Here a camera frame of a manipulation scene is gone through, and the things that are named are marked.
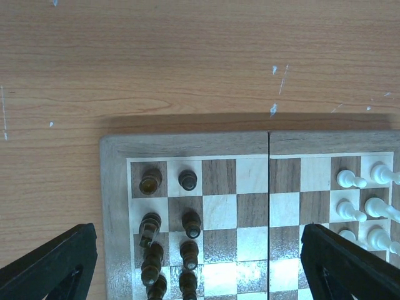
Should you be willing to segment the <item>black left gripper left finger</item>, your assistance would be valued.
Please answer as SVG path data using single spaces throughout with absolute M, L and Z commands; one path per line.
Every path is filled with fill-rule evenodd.
M 1 299 L 86 299 L 98 258 L 94 224 L 78 224 L 1 268 Z

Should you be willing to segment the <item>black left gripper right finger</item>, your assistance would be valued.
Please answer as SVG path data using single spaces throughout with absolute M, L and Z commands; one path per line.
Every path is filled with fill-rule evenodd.
M 320 224 L 302 234 L 301 263 L 314 299 L 399 299 L 399 269 Z

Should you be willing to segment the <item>white chess piece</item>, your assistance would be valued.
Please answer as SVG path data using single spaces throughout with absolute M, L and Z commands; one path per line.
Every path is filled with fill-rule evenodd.
M 367 215 L 360 210 L 354 208 L 353 204 L 349 201 L 342 201 L 337 205 L 336 212 L 344 219 L 353 219 L 358 222 L 365 222 Z
M 363 249 L 367 249 L 366 245 L 363 244 L 362 242 L 358 241 L 356 239 L 356 235 L 350 231 L 350 230 L 342 230 L 339 232 L 339 235 L 344 238 L 347 239 L 348 241 L 351 241 L 352 243 L 354 243 L 355 245 L 359 246 L 360 248 Z

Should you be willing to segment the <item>white bishop piece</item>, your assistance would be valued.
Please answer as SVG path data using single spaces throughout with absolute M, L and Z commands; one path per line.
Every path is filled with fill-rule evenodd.
M 392 241 L 389 234 L 382 228 L 375 228 L 367 235 L 368 244 L 376 251 L 388 250 L 399 255 L 399 242 Z

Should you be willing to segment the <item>white knight piece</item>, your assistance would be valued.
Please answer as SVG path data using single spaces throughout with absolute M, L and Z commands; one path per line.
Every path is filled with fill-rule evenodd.
M 364 208 L 366 212 L 374 218 L 384 217 L 399 223 L 399 210 L 386 204 L 378 197 L 369 198 L 366 201 Z

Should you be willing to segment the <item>white pawn piece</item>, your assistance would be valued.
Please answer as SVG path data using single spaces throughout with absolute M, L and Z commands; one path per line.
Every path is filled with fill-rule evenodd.
M 340 171 L 337 174 L 336 181 L 342 188 L 365 188 L 368 184 L 364 178 L 357 177 L 348 169 Z

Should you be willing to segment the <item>white rook piece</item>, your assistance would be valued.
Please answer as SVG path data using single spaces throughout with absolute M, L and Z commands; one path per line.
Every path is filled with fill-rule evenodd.
M 378 184 L 394 182 L 399 185 L 400 173 L 391 171 L 385 164 L 377 164 L 371 169 L 371 179 Z

